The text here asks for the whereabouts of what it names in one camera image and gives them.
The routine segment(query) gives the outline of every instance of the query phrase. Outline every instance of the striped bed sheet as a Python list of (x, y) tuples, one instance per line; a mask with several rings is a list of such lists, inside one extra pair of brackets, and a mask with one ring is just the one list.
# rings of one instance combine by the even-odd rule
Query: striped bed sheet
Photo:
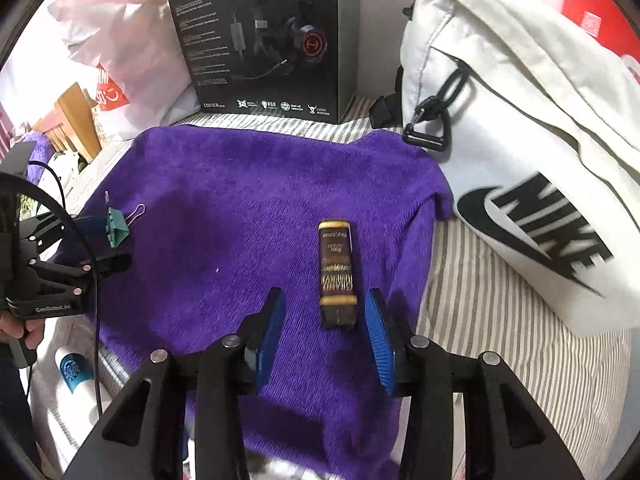
[[(354, 99), (338, 126), (282, 117), (204, 113), (178, 124), (246, 128), (348, 143), (370, 132), (367, 113), (371, 104), (367, 98)], [(70, 213), (82, 209), (131, 145), (132, 141), (112, 142), (81, 173), (68, 194)], [(585, 478), (599, 478), (625, 400), (630, 332), (573, 336), (532, 287), (460, 220), (439, 223), (433, 247), (417, 332), (451, 352), (477, 356), (492, 350), (502, 355), (558, 430)], [(91, 355), (92, 334), (86, 320), (62, 319), (51, 325), (39, 353), (50, 356), (51, 348), (69, 344), (87, 357)], [(128, 375), (107, 348), (102, 348), (100, 355), (100, 380), (115, 395)], [(43, 450), (64, 468), (80, 442), (68, 430), (55, 396), (46, 393), (51, 381), (59, 381), (49, 361), (52, 359), (43, 360), (34, 370), (31, 404)], [(456, 409), (462, 409), (460, 396), (456, 397)], [(457, 417), (456, 421), (456, 434), (460, 435), (462, 419)], [(462, 462), (464, 446), (454, 446), (454, 450), (457, 465)], [(255, 456), (250, 468), (253, 480), (333, 478), (282, 460)]]

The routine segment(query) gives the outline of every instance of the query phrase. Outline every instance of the nike backpack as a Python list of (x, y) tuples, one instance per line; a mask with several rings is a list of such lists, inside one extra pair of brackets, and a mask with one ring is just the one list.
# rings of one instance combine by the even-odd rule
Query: nike backpack
[(456, 214), (572, 332), (640, 326), (640, 86), (624, 62), (533, 0), (405, 14), (398, 94), (374, 125), (401, 107)]

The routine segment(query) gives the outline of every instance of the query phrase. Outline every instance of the white bag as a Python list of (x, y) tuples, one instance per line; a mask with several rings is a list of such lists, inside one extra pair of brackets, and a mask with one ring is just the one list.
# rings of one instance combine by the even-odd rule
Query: white bag
[(100, 67), (105, 135), (130, 139), (159, 126), (191, 83), (167, 0), (56, 0), (70, 59)]
[(472, 70), (436, 155), (457, 215), (577, 335), (640, 326), (640, 86), (624, 62), (533, 0), (415, 0), (401, 62), (404, 126)]

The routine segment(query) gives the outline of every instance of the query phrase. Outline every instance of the nike logo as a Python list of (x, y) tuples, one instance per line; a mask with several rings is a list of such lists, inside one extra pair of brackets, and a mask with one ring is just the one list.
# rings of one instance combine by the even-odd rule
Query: nike logo
[(458, 213), (481, 233), (601, 296), (576, 277), (574, 264), (593, 267), (594, 256), (607, 261), (613, 255), (574, 205), (557, 189), (549, 190), (549, 186), (549, 181), (537, 173), (489, 199), (539, 250), (498, 225), (487, 212), (486, 200), (498, 187), (468, 192), (458, 200)]

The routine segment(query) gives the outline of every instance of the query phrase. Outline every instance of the gold stripe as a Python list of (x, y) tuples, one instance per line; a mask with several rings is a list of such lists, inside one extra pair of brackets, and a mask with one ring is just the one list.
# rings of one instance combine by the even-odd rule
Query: gold stripe
[(325, 296), (320, 298), (320, 306), (355, 305), (358, 298), (355, 296)]
[(349, 228), (349, 222), (346, 220), (324, 220), (320, 222), (318, 229), (335, 229), (338, 227), (347, 227)]

